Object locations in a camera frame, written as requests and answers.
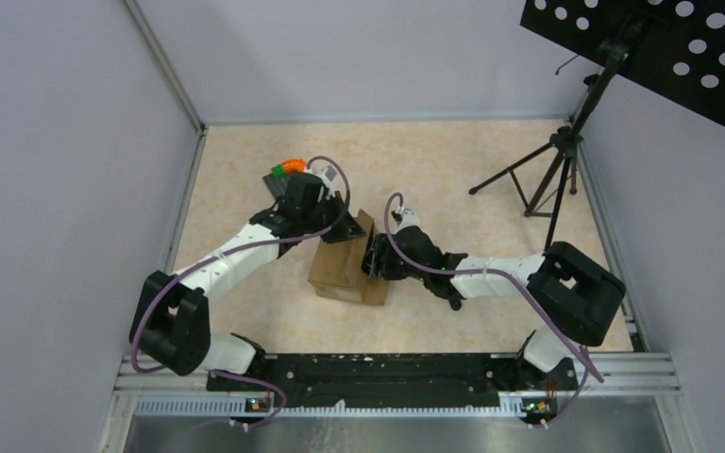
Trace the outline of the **brown cardboard express box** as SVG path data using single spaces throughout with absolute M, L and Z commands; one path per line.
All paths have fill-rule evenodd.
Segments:
M 378 233 L 376 223 L 365 210 L 359 210 L 355 220 L 365 235 L 339 243 L 321 241 L 312 260 L 308 282 L 320 297 L 370 307 L 384 306 L 389 281 L 370 277 L 363 270 L 368 246 Z

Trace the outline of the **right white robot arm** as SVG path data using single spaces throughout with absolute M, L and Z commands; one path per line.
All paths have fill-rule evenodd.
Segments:
M 418 280 L 453 310 L 468 299 L 522 297 L 544 325 L 530 336 L 515 364 L 518 381 L 542 388 L 567 354 L 603 380 L 588 350 L 603 344 L 626 285 L 570 243 L 555 242 L 543 253 L 521 258 L 484 258 L 444 252 L 419 226 L 407 226 L 376 234 L 361 268 L 384 280 Z

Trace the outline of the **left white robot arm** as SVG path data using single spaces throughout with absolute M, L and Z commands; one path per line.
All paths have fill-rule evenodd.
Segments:
M 333 186 L 327 170 L 288 177 L 275 203 L 254 214 L 228 241 L 173 274 L 155 271 L 144 281 L 128 339 L 132 367 L 144 372 L 144 353 L 179 376 L 196 370 L 228 372 L 243 390 L 263 382 L 263 349 L 237 334 L 211 330 L 211 305 L 246 277 L 295 246 L 320 238 L 357 239 L 363 229 L 348 212 L 349 197 Z

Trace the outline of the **black tripod stand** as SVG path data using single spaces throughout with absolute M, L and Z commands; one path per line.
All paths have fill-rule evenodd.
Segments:
M 599 50 L 606 56 L 603 69 L 600 73 L 592 74 L 583 81 L 586 85 L 586 95 L 575 114 L 570 117 L 568 125 L 559 127 L 549 136 L 548 142 L 541 147 L 468 190 L 469 194 L 474 195 L 504 176 L 509 176 L 524 206 L 523 215 L 549 219 L 544 241 L 545 249 L 549 249 L 553 243 L 564 192 L 575 194 L 578 191 L 576 165 L 579 147 L 582 143 L 581 132 L 610 82 L 625 65 L 626 60 L 639 43 L 643 28 L 641 23 L 633 21 L 624 25 L 614 39 L 602 42 Z M 556 154 L 533 195 L 527 197 L 515 171 L 550 149 L 555 149 Z

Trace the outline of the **black perforated stand tray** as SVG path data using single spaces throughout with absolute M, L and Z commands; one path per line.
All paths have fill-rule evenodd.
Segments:
M 520 24 L 725 127 L 725 1 L 528 1 Z

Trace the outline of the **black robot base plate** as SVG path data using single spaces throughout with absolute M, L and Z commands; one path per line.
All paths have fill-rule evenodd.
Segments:
M 515 354 L 279 354 L 249 373 L 279 387 L 287 406 L 354 409 L 495 407 L 513 392 L 573 391 L 574 363 L 539 371 Z

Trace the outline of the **aluminium frame rail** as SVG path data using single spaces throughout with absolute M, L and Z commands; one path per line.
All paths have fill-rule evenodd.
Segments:
M 177 106 L 185 115 L 194 131 L 198 135 L 202 135 L 206 128 L 205 124 L 197 113 L 191 97 L 187 94 L 173 63 L 168 58 L 154 27 L 143 12 L 140 2 L 136 0 L 121 0 L 120 3 L 139 33 L 143 46 L 166 85 L 168 92 L 172 95 Z

